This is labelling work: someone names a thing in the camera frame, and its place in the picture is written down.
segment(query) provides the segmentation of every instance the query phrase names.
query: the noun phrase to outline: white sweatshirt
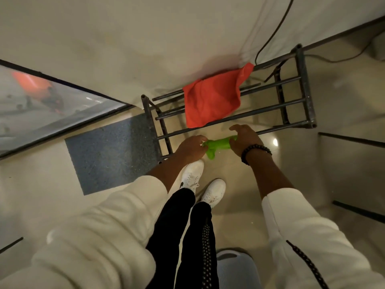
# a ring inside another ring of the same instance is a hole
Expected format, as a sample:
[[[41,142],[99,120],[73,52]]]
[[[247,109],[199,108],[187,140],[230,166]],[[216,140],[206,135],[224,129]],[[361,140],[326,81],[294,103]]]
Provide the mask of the white sweatshirt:
[[[100,205],[51,231],[31,266],[0,282],[0,288],[144,289],[155,273],[146,245],[167,200],[160,180],[142,176]],[[313,273],[286,243],[311,259],[330,289],[384,289],[337,225],[322,218],[296,189],[279,189],[262,201],[277,288],[319,289]]]

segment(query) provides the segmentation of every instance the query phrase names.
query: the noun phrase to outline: hand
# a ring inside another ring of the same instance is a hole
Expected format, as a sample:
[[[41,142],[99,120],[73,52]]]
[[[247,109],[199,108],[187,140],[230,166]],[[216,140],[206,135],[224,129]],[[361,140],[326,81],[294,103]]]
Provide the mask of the hand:
[[[184,158],[186,164],[198,161],[208,149],[208,146],[201,146],[203,141],[207,141],[205,136],[191,136],[179,145],[175,155]]]
[[[236,131],[238,133],[237,140],[230,139],[230,148],[241,157],[243,150],[248,146],[258,144],[263,145],[262,140],[248,125],[233,125],[229,128],[230,131]]]

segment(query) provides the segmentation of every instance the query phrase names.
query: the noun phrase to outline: white shoe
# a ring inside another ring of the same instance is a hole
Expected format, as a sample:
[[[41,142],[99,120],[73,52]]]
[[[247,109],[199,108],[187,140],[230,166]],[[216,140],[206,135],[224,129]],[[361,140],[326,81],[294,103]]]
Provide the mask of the white shoe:
[[[223,179],[217,178],[207,187],[201,202],[206,202],[214,208],[216,204],[223,198],[224,192],[226,191],[226,183]]]
[[[202,160],[188,164],[182,174],[182,182],[179,188],[189,188],[195,193],[196,188],[199,187],[198,182],[204,167],[205,164]]]

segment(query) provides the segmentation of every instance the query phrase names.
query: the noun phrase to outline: pant leg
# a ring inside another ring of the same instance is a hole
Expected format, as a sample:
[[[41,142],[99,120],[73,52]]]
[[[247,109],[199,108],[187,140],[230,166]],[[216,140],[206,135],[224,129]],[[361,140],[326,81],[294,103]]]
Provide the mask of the pant leg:
[[[179,243],[186,227],[195,194],[188,188],[176,191],[164,205],[155,223],[147,250],[156,263],[155,275],[147,289],[173,289],[179,259]]]
[[[185,288],[219,289],[211,207],[205,202],[192,209],[190,226],[183,239],[175,289]]]

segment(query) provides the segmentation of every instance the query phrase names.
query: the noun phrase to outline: red cloth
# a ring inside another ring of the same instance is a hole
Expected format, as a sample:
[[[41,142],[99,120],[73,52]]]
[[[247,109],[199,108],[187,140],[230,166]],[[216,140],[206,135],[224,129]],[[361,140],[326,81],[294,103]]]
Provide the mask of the red cloth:
[[[189,128],[222,119],[241,105],[239,86],[253,72],[254,65],[198,79],[183,87],[186,122]]]

